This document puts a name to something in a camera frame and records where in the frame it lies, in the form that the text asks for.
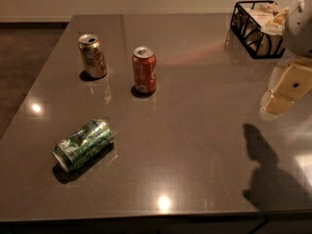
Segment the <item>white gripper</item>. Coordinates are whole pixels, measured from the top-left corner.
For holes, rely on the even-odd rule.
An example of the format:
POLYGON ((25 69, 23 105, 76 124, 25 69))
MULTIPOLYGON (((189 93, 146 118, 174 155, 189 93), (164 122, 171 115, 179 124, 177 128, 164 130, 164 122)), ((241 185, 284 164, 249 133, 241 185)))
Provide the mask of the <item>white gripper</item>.
POLYGON ((312 89, 312 58, 285 51, 271 74, 260 116, 281 116, 312 89))

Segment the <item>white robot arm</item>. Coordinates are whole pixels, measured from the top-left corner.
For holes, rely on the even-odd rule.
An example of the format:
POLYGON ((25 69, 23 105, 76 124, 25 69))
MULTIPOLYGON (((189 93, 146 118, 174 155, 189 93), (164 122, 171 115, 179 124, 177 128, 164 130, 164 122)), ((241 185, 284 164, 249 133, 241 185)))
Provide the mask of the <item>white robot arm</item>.
POLYGON ((283 13, 286 49, 273 68, 259 108, 263 120, 283 115, 312 89, 312 0, 293 0, 283 13))

